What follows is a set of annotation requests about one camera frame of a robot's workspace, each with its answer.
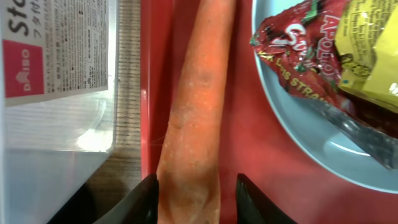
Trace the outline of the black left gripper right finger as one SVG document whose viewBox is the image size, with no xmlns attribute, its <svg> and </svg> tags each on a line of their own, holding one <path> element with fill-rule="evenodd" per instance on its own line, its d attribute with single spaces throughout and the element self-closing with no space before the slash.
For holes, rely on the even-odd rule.
<svg viewBox="0 0 398 224">
<path fill-rule="evenodd" d="M 236 182 L 238 224 L 297 224 L 245 174 Z"/>
</svg>

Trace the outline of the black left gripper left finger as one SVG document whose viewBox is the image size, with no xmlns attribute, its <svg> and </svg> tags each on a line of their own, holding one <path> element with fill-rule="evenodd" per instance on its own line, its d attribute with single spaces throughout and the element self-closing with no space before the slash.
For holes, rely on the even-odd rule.
<svg viewBox="0 0 398 224">
<path fill-rule="evenodd" d="M 159 181 L 150 174 L 93 224 L 157 224 L 158 204 Z"/>
</svg>

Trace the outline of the orange carrot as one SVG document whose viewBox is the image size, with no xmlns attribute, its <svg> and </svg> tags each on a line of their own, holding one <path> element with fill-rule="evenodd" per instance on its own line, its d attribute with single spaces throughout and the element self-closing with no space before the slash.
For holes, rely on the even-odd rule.
<svg viewBox="0 0 398 224">
<path fill-rule="evenodd" d="M 221 120 L 237 2 L 201 1 L 157 166 L 158 223 L 218 223 Z"/>
</svg>

